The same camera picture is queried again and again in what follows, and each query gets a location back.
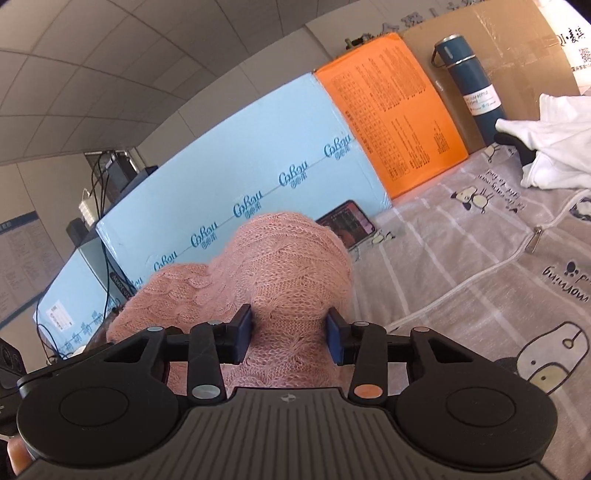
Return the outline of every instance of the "cable knit pattern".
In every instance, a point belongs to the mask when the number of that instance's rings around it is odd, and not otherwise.
[[[244,303],[254,313],[245,360],[222,365],[234,387],[306,388],[350,383],[352,368],[332,362],[324,335],[331,306],[348,310],[349,256],[339,238],[298,213],[261,215],[241,226],[222,255],[206,264],[173,264],[154,274],[113,321],[108,341],[150,325],[231,320]],[[186,363],[172,364],[169,387],[186,393]]]

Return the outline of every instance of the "white sticker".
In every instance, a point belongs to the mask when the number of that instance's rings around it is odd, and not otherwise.
[[[464,101],[472,116],[492,112],[495,108],[501,106],[501,99],[492,85],[470,95],[464,95]]]
[[[70,317],[70,314],[66,311],[59,300],[53,307],[47,310],[46,313],[53,322],[53,325],[55,325],[60,332],[63,332],[64,330],[74,326],[72,317]]]

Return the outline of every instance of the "bottle label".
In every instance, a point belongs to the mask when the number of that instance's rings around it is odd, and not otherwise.
[[[469,95],[464,95],[464,101],[472,116],[492,112],[495,108],[501,106],[501,99],[492,85]]]

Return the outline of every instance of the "blue thermos bottle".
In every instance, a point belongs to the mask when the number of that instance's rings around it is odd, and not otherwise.
[[[436,64],[437,54],[443,60],[443,65]],[[461,35],[450,35],[437,42],[431,63],[434,67],[447,68],[464,96],[485,144],[493,143],[496,121],[505,118],[505,111],[495,87],[491,85],[466,39]]]

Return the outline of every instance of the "grey bedsheet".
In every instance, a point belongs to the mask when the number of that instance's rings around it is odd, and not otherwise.
[[[498,147],[378,217],[352,252],[354,315],[402,335],[432,327],[537,384],[559,417],[544,464],[579,480],[591,471],[591,193],[520,179]],[[402,366],[389,373],[391,393],[407,385]]]

